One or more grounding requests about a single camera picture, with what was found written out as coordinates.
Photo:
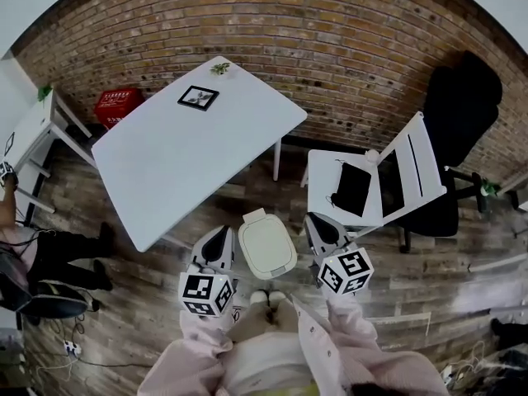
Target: power strip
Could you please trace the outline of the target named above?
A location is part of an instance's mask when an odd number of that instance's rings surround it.
[[[69,340],[64,341],[64,350],[66,351],[66,355],[73,355],[76,358],[79,358],[83,351],[77,343],[73,343]]]

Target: brick wall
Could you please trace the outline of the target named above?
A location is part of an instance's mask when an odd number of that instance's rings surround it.
[[[63,0],[15,44],[86,122],[101,91],[149,97],[222,54],[309,113],[292,134],[383,148],[422,106],[435,66],[472,50],[504,86],[463,168],[501,180],[528,160],[526,56],[470,0]]]

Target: red crate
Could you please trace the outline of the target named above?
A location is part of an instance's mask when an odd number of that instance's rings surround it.
[[[144,100],[138,88],[115,89],[104,91],[99,98],[94,113],[97,119],[107,128],[123,119]]]

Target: wooden floor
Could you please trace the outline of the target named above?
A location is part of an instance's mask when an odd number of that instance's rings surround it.
[[[163,349],[181,336],[178,323],[178,275],[186,269],[190,251],[159,243],[148,252],[134,249],[114,211],[97,172],[64,146],[54,149],[53,176],[45,181],[40,195],[57,208],[55,214],[37,210],[34,223],[95,236],[99,223],[109,222],[117,232],[115,256],[104,260],[114,282],[111,293],[93,292],[103,306],[87,313],[82,322],[85,334],[75,334],[82,358],[97,364],[152,365]],[[260,281],[243,259],[233,272],[239,278],[235,304],[247,305],[258,288],[275,288],[297,295],[324,311],[323,300],[313,286],[308,265],[312,261],[306,238],[299,236],[306,212],[307,191],[299,187],[306,162],[305,150],[284,148],[280,179],[271,179],[272,153],[265,153],[240,172],[207,201],[189,214],[172,231],[172,236],[189,245],[214,226],[238,227],[242,215],[264,207],[286,224],[299,252],[297,267],[276,280]],[[153,177],[152,188],[156,191]],[[513,230],[528,222],[512,210],[506,200],[491,200],[490,212],[480,214],[474,200],[460,201],[460,231],[453,238],[413,235],[412,252],[400,254],[401,230],[388,226],[357,242],[364,246],[375,266],[370,288],[357,294],[365,316],[373,318],[379,343],[386,350],[420,351],[441,369],[448,361],[469,356],[477,341],[486,353],[494,352],[489,332],[490,317],[480,310],[519,304],[528,294],[526,264],[513,263],[478,274],[468,265],[503,260],[526,252],[526,235],[515,239]],[[406,321],[399,316],[407,317]],[[72,335],[72,319],[65,320],[65,336]],[[62,356],[63,330],[57,322],[39,328],[25,323],[30,371],[35,387],[50,395],[131,395],[148,369],[100,367],[77,362],[62,370],[39,370],[67,364]]]

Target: pink jacket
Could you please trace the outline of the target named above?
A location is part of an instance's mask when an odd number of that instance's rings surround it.
[[[351,394],[352,384],[376,383],[412,396],[448,396],[431,362],[416,352],[383,352],[372,323],[352,297],[330,296],[328,320],[294,298],[299,340],[321,395]],[[139,386],[139,396],[228,395],[220,386],[224,367],[219,354],[233,343],[224,334],[231,315],[180,316],[183,339],[174,341]]]

